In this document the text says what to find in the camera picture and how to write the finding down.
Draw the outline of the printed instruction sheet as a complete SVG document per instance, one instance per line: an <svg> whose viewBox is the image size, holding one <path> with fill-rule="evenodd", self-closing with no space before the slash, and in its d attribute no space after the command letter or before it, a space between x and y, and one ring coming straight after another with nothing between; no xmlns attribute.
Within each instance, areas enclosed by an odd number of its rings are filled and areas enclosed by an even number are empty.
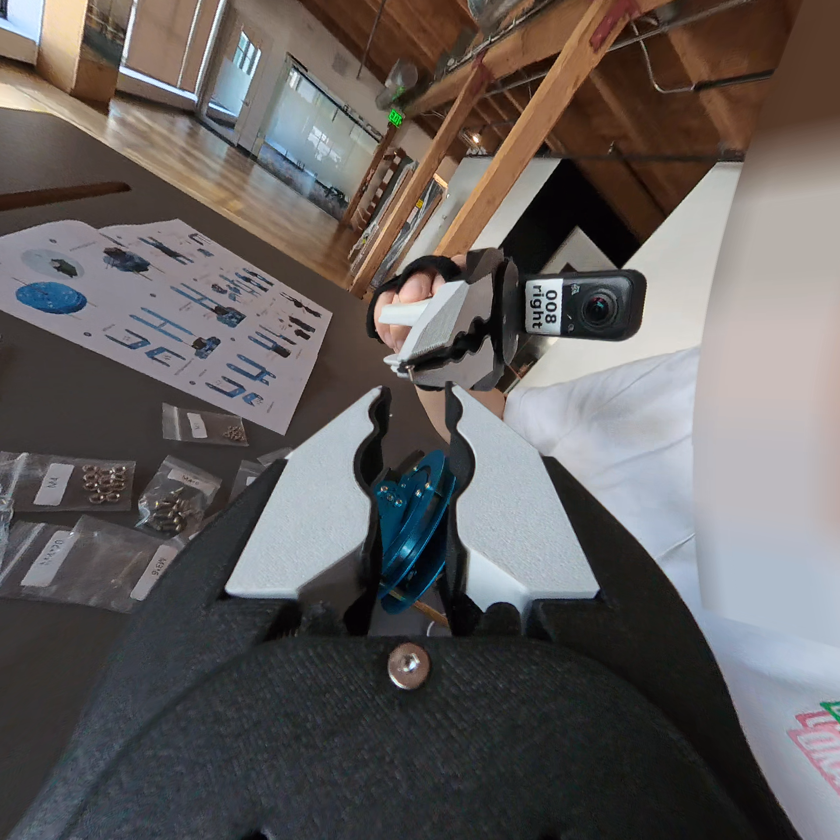
<svg viewBox="0 0 840 840"><path fill-rule="evenodd" d="M2 311L285 434L332 320L180 219L1 237Z"/></svg>

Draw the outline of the person in white shirt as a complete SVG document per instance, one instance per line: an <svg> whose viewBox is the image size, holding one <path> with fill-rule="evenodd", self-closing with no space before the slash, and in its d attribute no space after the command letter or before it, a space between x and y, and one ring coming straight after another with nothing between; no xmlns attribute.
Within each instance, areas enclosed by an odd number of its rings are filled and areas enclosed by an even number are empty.
<svg viewBox="0 0 840 840"><path fill-rule="evenodd" d="M839 838L838 647L731 621L700 600L692 424L699 348L544 387L504 422L556 458L656 561L715 655L749 746L803 838Z"/></svg>

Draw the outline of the small bag of tiny nuts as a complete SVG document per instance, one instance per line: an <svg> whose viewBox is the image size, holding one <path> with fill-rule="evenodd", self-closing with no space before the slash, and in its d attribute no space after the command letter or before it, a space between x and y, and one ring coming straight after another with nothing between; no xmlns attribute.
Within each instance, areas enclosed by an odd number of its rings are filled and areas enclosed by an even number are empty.
<svg viewBox="0 0 840 840"><path fill-rule="evenodd" d="M185 409L164 402L161 429L164 440L177 443L249 446L244 420L237 415Z"/></svg>

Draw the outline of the leaning framed panels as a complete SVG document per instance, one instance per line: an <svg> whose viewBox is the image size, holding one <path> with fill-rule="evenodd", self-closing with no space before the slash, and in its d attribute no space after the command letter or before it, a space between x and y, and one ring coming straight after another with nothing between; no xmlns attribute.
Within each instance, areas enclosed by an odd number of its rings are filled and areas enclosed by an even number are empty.
<svg viewBox="0 0 840 840"><path fill-rule="evenodd" d="M381 170L374 179L373 193L369 199L362 200L352 219L353 230L359 234L348 254L350 273L354 279L360 273L378 237L381 223L389 216L392 205L405 191L416 168L417 162L408 157L402 149L391 149L385 154ZM429 218L445 198L447 190L447 182L435 174L416 200L385 259L374 273L370 289L378 288L393 277L394 268L402 264Z"/></svg>

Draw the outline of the person's right hand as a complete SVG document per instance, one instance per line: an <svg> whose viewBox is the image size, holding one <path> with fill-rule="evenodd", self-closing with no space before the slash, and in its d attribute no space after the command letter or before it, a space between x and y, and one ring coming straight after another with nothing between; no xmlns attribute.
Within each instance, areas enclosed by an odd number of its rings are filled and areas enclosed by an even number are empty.
<svg viewBox="0 0 840 840"><path fill-rule="evenodd" d="M382 284L375 292L367 311L366 330L369 337L377 339L392 353L398 352L406 341L410 328L384 323L384 307L425 301L433 297L446 282L460 275L467 261L467 255L420 257L411 262L400 275Z"/></svg>

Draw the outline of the glass partition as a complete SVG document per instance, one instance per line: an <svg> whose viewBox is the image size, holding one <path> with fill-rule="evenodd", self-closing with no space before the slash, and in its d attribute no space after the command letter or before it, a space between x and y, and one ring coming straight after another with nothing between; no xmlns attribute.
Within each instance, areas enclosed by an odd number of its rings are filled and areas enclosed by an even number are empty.
<svg viewBox="0 0 840 840"><path fill-rule="evenodd" d="M287 55L257 136L257 162L310 203L340 218L381 136Z"/></svg>

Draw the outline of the dark grey desk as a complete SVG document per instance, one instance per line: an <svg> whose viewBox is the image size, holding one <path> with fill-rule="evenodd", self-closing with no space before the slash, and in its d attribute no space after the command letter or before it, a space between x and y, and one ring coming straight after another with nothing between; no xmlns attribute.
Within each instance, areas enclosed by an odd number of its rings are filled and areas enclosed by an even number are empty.
<svg viewBox="0 0 840 840"><path fill-rule="evenodd" d="M2 212L2 234L47 222L94 228L179 218L332 313L328 334L287 436L247 423L241 448L167 444L163 402L207 407L109 357L2 313L2 450L134 460L143 487L171 452L224 480L226 503L242 459L298 445L376 385L392 389L383 443L388 466L440 446L413 388L391 376L385 352L364 330L365 305L329 280L151 174L127 157L42 112L2 109L2 193L97 183L127 192ZM129 617L93 608L2 601L2 793L5 838L36 798L77 725Z"/></svg>

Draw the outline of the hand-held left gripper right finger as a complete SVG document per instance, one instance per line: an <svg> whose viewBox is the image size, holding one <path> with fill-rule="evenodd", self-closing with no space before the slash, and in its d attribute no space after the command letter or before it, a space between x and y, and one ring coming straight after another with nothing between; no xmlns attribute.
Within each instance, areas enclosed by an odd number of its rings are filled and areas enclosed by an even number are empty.
<svg viewBox="0 0 840 840"><path fill-rule="evenodd" d="M600 586L539 451L458 385L445 391L449 468L442 597L455 635L496 604L528 627L538 602L588 602Z"/></svg>

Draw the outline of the clear bag of screws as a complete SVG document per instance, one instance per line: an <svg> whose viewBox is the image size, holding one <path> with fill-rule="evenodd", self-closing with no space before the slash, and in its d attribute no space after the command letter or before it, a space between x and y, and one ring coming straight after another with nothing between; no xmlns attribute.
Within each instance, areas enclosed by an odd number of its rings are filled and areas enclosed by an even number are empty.
<svg viewBox="0 0 840 840"><path fill-rule="evenodd" d="M134 527L162 539L197 528L222 480L172 455L166 456L138 499Z"/></svg>

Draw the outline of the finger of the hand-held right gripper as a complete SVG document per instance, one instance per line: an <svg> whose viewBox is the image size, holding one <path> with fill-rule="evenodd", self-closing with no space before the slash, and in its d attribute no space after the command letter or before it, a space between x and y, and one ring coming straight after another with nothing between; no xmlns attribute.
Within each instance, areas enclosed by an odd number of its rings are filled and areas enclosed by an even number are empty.
<svg viewBox="0 0 840 840"><path fill-rule="evenodd" d="M398 368L501 368L489 327L492 275L452 280L425 305L396 356Z"/></svg>
<svg viewBox="0 0 840 840"><path fill-rule="evenodd" d="M490 392L504 373L505 365L496 356L491 344L482 344L475 352L466 352L459 360L440 364L416 365L410 380L422 391L443 391L448 383L467 391Z"/></svg>

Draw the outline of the clear bag of large nuts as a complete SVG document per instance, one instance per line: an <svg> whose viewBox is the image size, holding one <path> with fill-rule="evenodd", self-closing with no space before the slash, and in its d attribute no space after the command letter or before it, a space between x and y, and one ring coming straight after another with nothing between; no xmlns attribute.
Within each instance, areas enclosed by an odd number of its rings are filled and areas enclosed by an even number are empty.
<svg viewBox="0 0 840 840"><path fill-rule="evenodd" d="M15 512L128 511L135 463L125 459L1 453L1 496Z"/></svg>

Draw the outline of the metal ceiling duct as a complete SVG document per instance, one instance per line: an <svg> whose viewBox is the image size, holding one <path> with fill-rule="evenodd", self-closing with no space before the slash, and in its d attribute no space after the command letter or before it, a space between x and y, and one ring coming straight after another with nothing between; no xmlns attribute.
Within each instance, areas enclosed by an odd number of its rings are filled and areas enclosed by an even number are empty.
<svg viewBox="0 0 840 840"><path fill-rule="evenodd" d="M418 68L407 59L399 59L389 71L383 87L375 97L374 103L380 111L390 111L393 102L406 91L411 90L418 80Z"/></svg>

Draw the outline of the blue toy robot arm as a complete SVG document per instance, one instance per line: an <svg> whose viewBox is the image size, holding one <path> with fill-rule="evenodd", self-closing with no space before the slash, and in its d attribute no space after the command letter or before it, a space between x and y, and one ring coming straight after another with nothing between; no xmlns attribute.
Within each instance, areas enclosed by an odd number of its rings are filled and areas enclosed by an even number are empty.
<svg viewBox="0 0 840 840"><path fill-rule="evenodd" d="M416 606L444 572L454 491L455 476L441 449L387 469L374 484L382 543L378 598L385 613Z"/></svg>

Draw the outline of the wooden post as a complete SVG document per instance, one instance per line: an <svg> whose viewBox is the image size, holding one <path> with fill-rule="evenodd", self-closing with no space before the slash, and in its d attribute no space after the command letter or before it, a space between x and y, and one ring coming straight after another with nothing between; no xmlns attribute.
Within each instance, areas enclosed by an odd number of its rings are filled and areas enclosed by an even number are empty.
<svg viewBox="0 0 840 840"><path fill-rule="evenodd" d="M472 248L582 82L597 67L622 27L638 15L635 2L599 1L589 6L485 174L441 238L436 255L454 257Z"/></svg>
<svg viewBox="0 0 840 840"><path fill-rule="evenodd" d="M364 298L376 271L381 267L394 245L406 220L423 194L424 188L429 181L434 179L434 175L444 160L449 146L464 127L469 112L478 101L480 94L487 89L492 75L485 66L486 52L485 49L481 50L478 57L471 62L465 84L460 89L454 104L448 110L425 156L417 164L404 188L393 199L389 213L383 216L383 221L377 228L373 244L369 248L360 271L355 276L350 288L350 294L353 297L360 300Z"/></svg>

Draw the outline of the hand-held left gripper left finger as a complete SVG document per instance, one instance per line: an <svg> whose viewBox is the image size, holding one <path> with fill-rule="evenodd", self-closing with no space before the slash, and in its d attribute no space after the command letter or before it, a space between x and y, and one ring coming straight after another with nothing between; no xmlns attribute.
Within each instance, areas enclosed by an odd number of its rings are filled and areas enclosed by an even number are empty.
<svg viewBox="0 0 840 840"><path fill-rule="evenodd" d="M370 632L383 553L372 486L391 404L390 389L376 386L291 452L227 595L323 605L349 634Z"/></svg>

